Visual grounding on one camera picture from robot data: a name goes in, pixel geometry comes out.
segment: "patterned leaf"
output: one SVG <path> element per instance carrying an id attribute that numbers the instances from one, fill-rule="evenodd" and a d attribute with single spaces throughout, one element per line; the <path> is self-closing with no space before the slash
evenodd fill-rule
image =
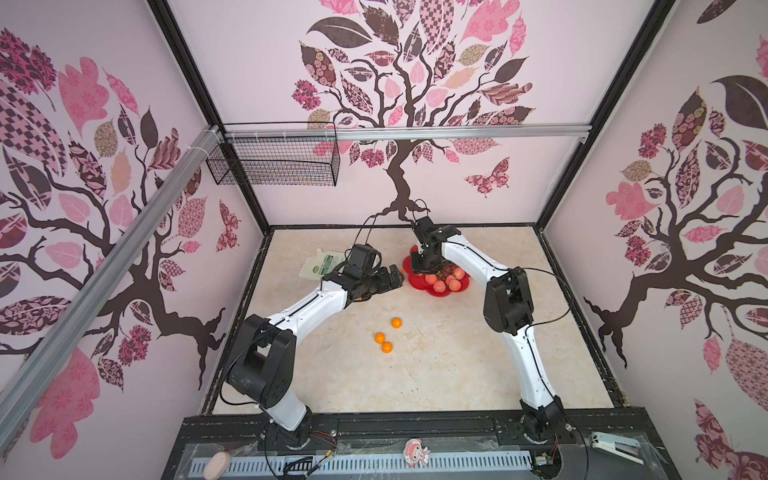
<path id="1" fill-rule="evenodd" d="M 512 34 L 509 37 L 509 51 L 512 53 L 513 57 L 520 51 L 523 42 L 525 42 L 525 32 L 525 22 L 523 21 L 523 16 L 520 15 L 518 19 L 515 20 L 515 24 L 512 26 Z"/>
<path id="2" fill-rule="evenodd" d="M 485 64 L 483 65 L 485 67 L 485 71 L 490 71 L 496 66 L 498 61 L 502 59 L 505 48 L 507 48 L 506 42 L 501 47 L 496 47 L 488 52 L 488 54 L 485 56 Z"/>
<path id="3" fill-rule="evenodd" d="M 713 168 L 714 170 L 727 170 L 732 165 L 730 161 L 730 155 L 728 155 L 728 152 L 725 151 L 724 148 L 718 147 L 715 144 L 711 144 L 710 142 L 705 142 L 707 144 L 707 165 L 710 166 L 710 168 Z"/>
<path id="4" fill-rule="evenodd" d="M 371 42 L 368 32 L 352 20 L 344 17 L 328 17 L 312 25 L 306 33 L 319 31 L 337 47 L 355 48 Z"/>
<path id="5" fill-rule="evenodd" d="M 205 217 L 205 200 L 203 198 L 191 198 L 181 209 L 179 214 L 179 235 L 186 238 L 194 237 L 203 226 Z"/>
<path id="6" fill-rule="evenodd" d="M 486 50 L 488 50 L 489 45 L 483 45 L 483 44 L 475 44 L 467 47 L 466 50 L 464 50 L 461 54 L 461 56 L 458 58 L 458 62 L 465 67 L 468 67 L 470 65 L 474 65 L 477 63 L 478 60 L 482 57 L 482 54 L 485 53 Z"/>
<path id="7" fill-rule="evenodd" d="M 652 172 L 650 163 L 647 160 L 634 161 L 621 171 L 630 182 L 639 182 Z"/>
<path id="8" fill-rule="evenodd" d="M 366 23 L 373 30 L 375 36 L 385 43 L 397 46 L 399 31 L 392 16 L 382 8 L 369 7 L 367 5 L 362 6 L 362 15 L 366 18 Z"/>
<path id="9" fill-rule="evenodd" d="M 480 154 L 499 145 L 493 138 L 459 138 L 453 140 L 452 143 L 456 151 L 464 155 Z"/>
<path id="10" fill-rule="evenodd" d="M 520 95 L 528 93 L 532 88 L 533 84 L 531 83 L 525 84 L 522 87 L 519 87 L 517 84 L 510 85 L 504 83 L 485 90 L 480 90 L 480 93 L 494 105 L 514 104 L 517 103 Z"/>
<path id="11" fill-rule="evenodd" d="M 45 252 L 57 265 L 70 269 L 80 265 L 83 247 L 75 242 L 58 242 L 48 245 Z"/>
<path id="12" fill-rule="evenodd" d="M 699 96 L 697 88 L 680 108 L 672 126 L 672 143 L 679 152 L 683 153 L 683 149 L 694 142 L 704 125 L 705 118 L 707 118 L 707 104 Z"/>
<path id="13" fill-rule="evenodd" d="M 453 68 L 456 59 L 456 48 L 453 41 L 449 41 L 440 51 L 440 56 L 435 61 L 435 81 L 442 80 Z"/>
<path id="14" fill-rule="evenodd" d="M 128 228 L 134 222 L 134 211 L 128 197 L 122 194 L 109 207 L 109 220 L 120 227 Z"/>
<path id="15" fill-rule="evenodd" d="M 0 219 L 0 248 L 18 245 L 27 234 L 27 218 L 24 214 Z"/>
<path id="16" fill-rule="evenodd" d="M 107 190 L 107 176 L 93 154 L 72 140 L 71 136 L 69 137 L 69 157 L 80 179 L 85 182 L 85 186 L 103 200 L 104 192 Z"/>
<path id="17" fill-rule="evenodd" d="M 402 48 L 402 59 L 406 63 L 419 56 L 422 50 L 422 37 L 419 35 L 419 25 L 414 25 L 411 34 L 408 35 L 406 46 Z"/>
<path id="18" fill-rule="evenodd" d="M 176 146 L 179 141 L 179 132 L 175 128 L 170 130 L 170 138 L 165 137 L 157 146 L 152 155 L 152 161 L 147 166 L 148 170 L 170 170 L 176 166 L 176 161 L 181 156 L 181 150 Z"/>
<path id="19" fill-rule="evenodd" d="M 688 230 L 688 232 L 685 233 L 683 237 L 686 237 L 693 243 L 704 243 L 713 240 L 715 237 L 720 235 L 720 232 L 722 231 L 723 229 L 720 227 L 708 225 L 705 227 L 696 227 L 692 230 Z"/>
<path id="20" fill-rule="evenodd" d="M 109 351 L 110 348 L 112 348 L 113 345 L 114 336 L 112 335 L 112 332 L 109 332 L 107 335 L 101 337 L 101 340 L 98 341 L 96 348 L 94 348 L 94 352 L 91 354 L 91 358 L 94 358 L 96 355 L 105 354 Z"/>
<path id="21" fill-rule="evenodd" d="M 353 107 L 368 114 L 373 112 L 373 104 L 366 92 L 362 91 L 357 85 L 349 83 L 344 78 L 341 79 L 341 83 L 344 87 L 344 95 L 346 95 Z"/>
<path id="22" fill-rule="evenodd" d="M 110 180 L 112 180 L 112 189 L 114 190 L 115 195 L 125 191 L 125 189 L 131 185 L 131 164 L 128 163 L 128 156 L 125 154 L 125 149 L 115 155 L 114 164 L 109 172 L 109 177 Z"/>
<path id="23" fill-rule="evenodd" d="M 745 319 L 765 328 L 768 328 L 768 308 L 756 308 L 746 313 Z"/>
<path id="24" fill-rule="evenodd" d="M 675 290 L 667 297 L 667 301 L 664 303 L 664 307 L 668 306 L 680 306 L 685 303 L 688 298 L 693 295 L 688 290 Z"/>
<path id="25" fill-rule="evenodd" d="M 11 157 L 4 147 L 2 153 L 5 155 L 5 163 L 8 165 L 8 171 L 18 192 L 40 210 L 48 208 L 51 203 L 51 183 L 48 182 L 45 174 Z"/>
<path id="26" fill-rule="evenodd" d="M 114 131 L 112 120 L 96 127 L 94 145 L 99 157 L 111 157 L 118 151 L 118 133 Z"/>
<path id="27" fill-rule="evenodd" d="M 704 305 L 701 303 L 701 297 L 698 295 L 683 303 L 683 306 L 680 308 L 680 328 L 682 329 L 688 323 L 698 318 L 703 308 Z"/>
<path id="28" fill-rule="evenodd" d="M 752 170 L 768 170 L 768 147 L 751 141 L 744 141 L 744 145 L 746 146 L 744 150 L 746 165 Z"/>
<path id="29" fill-rule="evenodd" d="M 725 361 L 738 386 L 757 405 L 768 410 L 768 353 L 737 339 L 731 339 Z"/>
<path id="30" fill-rule="evenodd" d="M 720 344 L 717 342 L 716 336 L 711 336 L 704 342 L 702 351 L 704 353 L 704 362 L 707 362 L 711 372 L 720 368 L 720 359 L 723 358 L 723 351 L 720 350 Z"/>
<path id="31" fill-rule="evenodd" d="M 373 72 L 365 67 L 347 68 L 345 72 L 352 75 L 352 78 L 357 81 L 368 81 L 373 78 Z"/>
<path id="32" fill-rule="evenodd" d="M 366 57 L 370 58 L 379 67 L 389 66 L 395 61 L 395 54 L 386 50 L 373 51 L 366 54 Z"/>
<path id="33" fill-rule="evenodd" d="M 12 292 L 21 279 L 22 270 L 18 263 L 11 262 L 0 265 L 0 298 Z"/>
<path id="34" fill-rule="evenodd" d="M 513 77 L 518 74 L 518 72 L 520 71 L 520 68 L 523 66 L 523 62 L 525 62 L 527 58 L 528 57 L 515 58 L 503 64 L 496 71 L 496 76 L 493 77 L 494 81 L 497 81 L 498 83 L 504 83 L 506 81 L 513 79 Z"/>
<path id="35" fill-rule="evenodd" d="M 621 230 L 619 230 L 619 233 L 616 233 L 615 237 L 629 237 L 635 232 L 635 230 L 640 228 L 640 225 L 642 224 L 643 222 L 639 220 L 632 220 L 630 223 L 624 225 Z"/>
<path id="36" fill-rule="evenodd" d="M 744 206 L 744 189 L 740 184 L 731 188 L 717 199 L 716 206 L 724 214 L 737 215 Z"/>
<path id="37" fill-rule="evenodd" d="M 427 117 L 427 107 L 423 105 L 419 111 L 417 111 L 413 117 L 416 127 L 421 127 L 424 124 L 424 120 Z"/>
<path id="38" fill-rule="evenodd" d="M 165 273 L 167 273 L 170 276 L 179 276 L 185 272 L 185 270 L 181 269 L 178 263 L 174 262 L 171 259 L 163 260 L 160 263 L 160 268 L 165 270 Z"/>
<path id="39" fill-rule="evenodd" d="M 0 333 L 27 335 L 56 323 L 69 306 L 69 300 L 58 296 L 36 296 L 0 309 Z"/>
<path id="40" fill-rule="evenodd" d="M 685 207 L 694 199 L 694 195 L 699 190 L 699 159 L 697 158 L 694 148 L 688 154 L 688 157 L 680 165 L 680 169 L 677 172 L 674 186 L 677 191 L 677 199 L 680 201 L 680 208 Z"/>
<path id="41" fill-rule="evenodd" d="M 731 273 L 744 264 L 752 255 L 733 255 L 727 254 L 715 260 L 714 272 L 716 275 Z"/>
<path id="42" fill-rule="evenodd" d="M 451 75 L 448 80 L 445 81 L 444 86 L 446 88 L 461 88 L 472 79 L 472 75 L 475 74 L 476 70 L 477 68 L 473 67 L 463 68 Z"/>
<path id="43" fill-rule="evenodd" d="M 123 367 L 120 366 L 120 363 L 100 357 L 97 368 L 101 379 L 110 385 L 119 386 L 120 390 L 123 390 Z"/>

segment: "leaf pattern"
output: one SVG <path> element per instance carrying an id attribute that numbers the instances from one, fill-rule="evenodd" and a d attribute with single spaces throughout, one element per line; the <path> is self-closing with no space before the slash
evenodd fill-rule
<path id="1" fill-rule="evenodd" d="M 357 85 L 349 83 L 344 78 L 341 79 L 341 82 L 344 87 L 344 95 L 346 95 L 353 107 L 368 114 L 373 112 L 373 104 L 366 92 L 362 91 Z"/>
<path id="2" fill-rule="evenodd" d="M 94 145 L 99 157 L 111 157 L 118 151 L 118 133 L 114 131 L 112 120 L 96 127 Z"/>
<path id="3" fill-rule="evenodd" d="M 18 192 L 40 210 L 48 208 L 51 203 L 51 183 L 45 174 L 8 155 L 5 147 L 2 149 L 2 153 L 5 155 L 8 172 L 11 174 L 11 179 Z"/>
<path id="4" fill-rule="evenodd" d="M 123 390 L 123 367 L 120 366 L 120 363 L 100 357 L 97 368 L 101 379 L 110 385 L 119 386 L 120 390 Z"/>
<path id="5" fill-rule="evenodd" d="M 0 248 L 18 245 L 27 234 L 27 218 L 23 214 L 0 219 Z"/>
<path id="6" fill-rule="evenodd" d="M 203 198 L 191 198 L 179 214 L 179 235 L 186 238 L 194 237 L 203 226 L 205 218 L 205 200 Z"/>
<path id="7" fill-rule="evenodd" d="M 682 329 L 688 323 L 691 323 L 701 315 L 704 305 L 701 303 L 701 297 L 696 295 L 694 298 L 683 303 L 680 308 L 680 328 Z"/>
<path id="8" fill-rule="evenodd" d="M 0 309 L 0 333 L 28 335 L 53 325 L 70 301 L 58 296 L 36 296 Z"/>
<path id="9" fill-rule="evenodd" d="M 757 405 L 768 410 L 768 353 L 737 339 L 730 341 L 725 361 L 738 386 Z"/>
<path id="10" fill-rule="evenodd" d="M 8 295 L 22 279 L 22 270 L 17 262 L 0 265 L 0 298 Z"/>
<path id="11" fill-rule="evenodd" d="M 107 190 L 107 176 L 93 154 L 72 140 L 71 136 L 69 137 L 69 157 L 80 179 L 85 182 L 85 186 L 103 200 L 104 192 Z"/>
<path id="12" fill-rule="evenodd" d="M 697 158 L 697 148 L 694 148 L 685 161 L 680 165 L 677 172 L 674 186 L 677 192 L 677 199 L 680 201 L 680 208 L 685 207 L 694 199 L 694 195 L 699 190 L 699 160 Z"/>

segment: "black wire basket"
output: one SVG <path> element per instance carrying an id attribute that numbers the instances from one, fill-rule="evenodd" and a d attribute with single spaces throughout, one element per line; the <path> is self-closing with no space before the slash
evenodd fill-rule
<path id="1" fill-rule="evenodd" d="M 217 185 L 336 186 L 339 142 L 331 122 L 260 122 L 270 129 L 224 138 L 207 158 Z M 304 124 L 309 130 L 275 130 L 280 124 Z"/>

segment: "pink leaf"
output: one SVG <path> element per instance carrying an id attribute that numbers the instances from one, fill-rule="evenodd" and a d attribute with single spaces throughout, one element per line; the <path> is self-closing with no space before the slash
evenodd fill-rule
<path id="1" fill-rule="evenodd" d="M 439 107 L 442 102 L 445 100 L 445 96 L 448 94 L 448 91 L 444 88 L 438 88 L 437 90 L 431 90 L 427 96 L 427 105 L 429 105 L 432 108 Z"/>
<path id="2" fill-rule="evenodd" d="M 502 7 L 501 0 L 485 0 L 469 19 L 462 40 L 469 37 L 482 41 L 493 40 L 493 35 L 504 33 L 509 28 L 507 18 L 520 8 L 520 0 L 508 0 Z"/>
<path id="3" fill-rule="evenodd" d="M 391 127 L 393 125 L 397 125 L 398 122 L 400 122 L 401 118 L 402 118 L 402 107 L 397 107 L 389 115 L 389 120 L 386 122 L 386 126 Z"/>
<path id="4" fill-rule="evenodd" d="M 64 268 L 75 268 L 83 257 L 83 247 L 75 242 L 59 242 L 45 248 L 48 256 Z"/>
<path id="5" fill-rule="evenodd" d="M 763 275 L 768 275 L 768 247 L 763 247 L 757 252 L 755 268 Z"/>
<path id="6" fill-rule="evenodd" d="M 59 194 L 58 201 L 67 218 L 73 222 L 85 222 L 91 216 L 91 208 L 85 203 L 85 200 L 75 195 Z"/>
<path id="7" fill-rule="evenodd" d="M 64 108 L 67 109 L 78 133 L 82 135 L 85 122 L 107 117 L 107 111 L 102 107 L 109 100 L 109 91 L 97 83 L 96 62 L 88 57 L 82 57 L 80 69 L 82 73 L 77 68 L 67 65 L 66 73 L 58 72 L 58 90 Z"/>
<path id="8" fill-rule="evenodd" d="M 525 22 L 523 21 L 523 16 L 520 15 L 512 26 L 512 35 L 509 38 L 509 51 L 512 53 L 513 57 L 523 46 L 523 42 L 525 41 L 525 31 Z"/>
<path id="9" fill-rule="evenodd" d="M 411 84 L 413 85 L 420 84 L 424 81 L 425 79 L 424 67 L 422 67 L 421 62 L 417 61 L 413 65 L 413 68 L 411 69 L 410 78 L 411 78 Z"/>
<path id="10" fill-rule="evenodd" d="M 387 98 L 394 98 L 400 95 L 400 85 L 391 78 L 387 78 L 384 82 L 384 95 Z"/>
<path id="11" fill-rule="evenodd" d="M 190 240 L 181 246 L 181 249 L 186 253 L 195 253 L 200 248 L 200 244 L 194 240 Z"/>
<path id="12" fill-rule="evenodd" d="M 696 227 L 685 233 L 683 237 L 686 237 L 688 240 L 694 243 L 704 243 L 712 240 L 714 237 L 717 237 L 722 231 L 722 228 L 715 227 L 714 225 L 707 227 Z"/>
<path id="13" fill-rule="evenodd" d="M 121 195 L 109 207 L 109 220 L 120 227 L 130 227 L 134 222 L 134 211 L 128 197 Z"/>
<path id="14" fill-rule="evenodd" d="M 741 185 L 731 188 L 717 199 L 716 206 L 724 214 L 737 215 L 744 206 L 744 189 Z"/>
<path id="15" fill-rule="evenodd" d="M 703 352 L 704 361 L 707 362 L 710 371 L 714 372 L 720 367 L 720 359 L 723 358 L 723 352 L 720 350 L 720 344 L 717 342 L 717 337 L 712 335 L 706 342 L 704 342 Z"/>
<path id="16" fill-rule="evenodd" d="M 448 159 L 448 161 L 458 163 L 458 155 L 453 150 L 446 150 L 445 151 L 445 158 Z"/>

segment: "beige floor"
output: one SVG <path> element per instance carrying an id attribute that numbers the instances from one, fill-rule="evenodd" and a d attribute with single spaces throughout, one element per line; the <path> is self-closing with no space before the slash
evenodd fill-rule
<path id="1" fill-rule="evenodd" d="M 550 268 L 529 227 L 462 228 L 479 249 L 508 266 Z M 357 230 L 278 230 L 266 256 L 248 313 L 269 316 L 305 296 L 317 282 L 299 270 L 317 248 L 343 252 Z M 415 243 L 403 228 L 376 229 L 369 243 L 383 263 L 402 265 Z M 553 319 L 567 305 L 557 280 L 528 272 L 536 321 Z M 435 298 L 403 288 L 352 304 L 317 327 L 296 350 L 293 389 L 314 412 L 519 409 L 520 385 L 507 346 L 483 320 L 485 286 Z M 403 325 L 394 329 L 393 317 Z M 383 353 L 373 337 L 385 333 L 394 350 Z M 536 327 L 549 379 L 570 409 L 610 408 L 608 394 L 569 314 Z M 231 402 L 247 399 L 225 384 Z M 227 406 L 214 413 L 254 412 Z"/>

